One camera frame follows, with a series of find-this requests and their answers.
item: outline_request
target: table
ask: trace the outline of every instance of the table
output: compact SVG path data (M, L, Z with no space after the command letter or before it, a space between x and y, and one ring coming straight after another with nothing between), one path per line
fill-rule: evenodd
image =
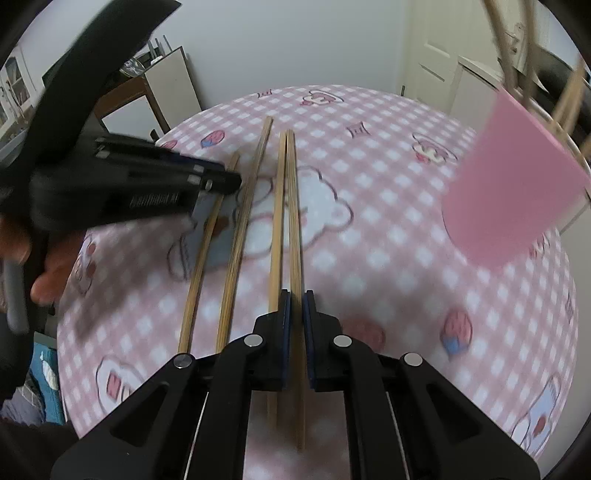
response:
M440 199L476 133L389 93L272 89L202 112L160 144L219 161L240 148L239 168L247 173L266 115L275 123L231 338L249 333L267 312L278 141L292 128L304 286L314 290L319 310L377 352L422 354L538 457L564 406L576 356L576 292L557 230L498 272L470 265L447 236ZM236 219L232 202L225 205L197 313L196 357L215 346L226 269L220 252ZM88 233L60 303L58 331L60 379L78 434L175 354L202 230L200 219L179 217ZM283 276L288 287L287 255ZM339 394L310 395L308 448L298 454L285 435L268 430L264 398L255 394L245 478L347 478L344 415Z

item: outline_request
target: blue fabric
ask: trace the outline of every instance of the blue fabric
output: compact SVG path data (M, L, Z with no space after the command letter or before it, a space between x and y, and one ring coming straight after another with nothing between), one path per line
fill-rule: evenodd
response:
M39 385L45 404L45 420L65 425L61 406L60 383L57 376L57 351L48 346L35 343L31 374Z

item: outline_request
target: white door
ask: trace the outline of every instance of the white door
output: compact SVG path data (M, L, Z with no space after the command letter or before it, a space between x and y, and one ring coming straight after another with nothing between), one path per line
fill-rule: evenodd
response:
M519 21L518 0L498 0L507 30ZM479 0L414 0L407 96L444 111L458 56L500 71L488 17Z

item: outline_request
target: metal screw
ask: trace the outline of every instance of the metal screw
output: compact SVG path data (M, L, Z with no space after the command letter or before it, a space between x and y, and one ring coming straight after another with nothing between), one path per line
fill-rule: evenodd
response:
M191 365L191 363L193 363L193 359L186 353L177 355L173 360L173 364L176 368L187 368L189 365Z
M259 346L262 343L262 336L257 335L256 333L251 333L244 337L244 343L248 346Z
M351 340L351 338L347 337L346 335L337 335L335 338L333 338L333 343L341 348L347 348L348 346L351 346L353 340Z
M418 367L420 364L423 363L423 357L420 356L418 353L407 353L404 355L404 361L407 365L411 367Z

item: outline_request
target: cartoon bear print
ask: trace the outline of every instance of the cartoon bear print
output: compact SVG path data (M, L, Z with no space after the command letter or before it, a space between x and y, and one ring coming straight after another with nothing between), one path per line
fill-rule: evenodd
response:
M96 244L92 235L88 234L82 242L82 248L76 258L76 263L72 269L73 284L80 295L85 296L92 285L92 278L95 276L96 263L92 260L92 255L96 251Z
M303 166L297 169L300 200L301 245L305 249L325 232L340 232L353 221L353 210L340 200L336 190L322 178L316 168ZM253 205L246 234L245 255L260 257L271 251L273 232L274 194L271 191ZM283 216L283 245L289 246L289 210L287 196Z
M531 456L542 450L552 431L551 416L560 395L560 380L552 375L540 396L534 401L528 412L521 417L511 438Z
M300 199L301 244L305 249L328 231L340 232L353 221L353 210L338 198L336 190L322 178L319 170L302 166L297 169ZM235 201L224 201L216 222L218 235L214 236L207 255L206 269L216 268L228 263L228 252L232 245L232 231L242 205L243 191ZM260 258L271 252L274 210L274 179L259 176L251 207L251 216L246 232L243 257ZM285 198L284 248L289 245L289 213ZM194 213L202 215L208 208L201 205ZM195 258L203 237L205 218L194 224L192 230L185 232L175 241L168 252L170 274L176 280L186 281L190 277Z
M322 90L310 90L309 95L302 98L301 104L303 106L310 105L330 105L331 103L343 103L344 100L341 97L337 97L329 92Z
M142 376L132 365L121 363L114 356L104 357L96 369L99 403L106 414L121 405L142 383Z
M413 134L413 138L415 139L413 150L420 163L443 165L446 162L457 162L455 153L435 140L420 134Z

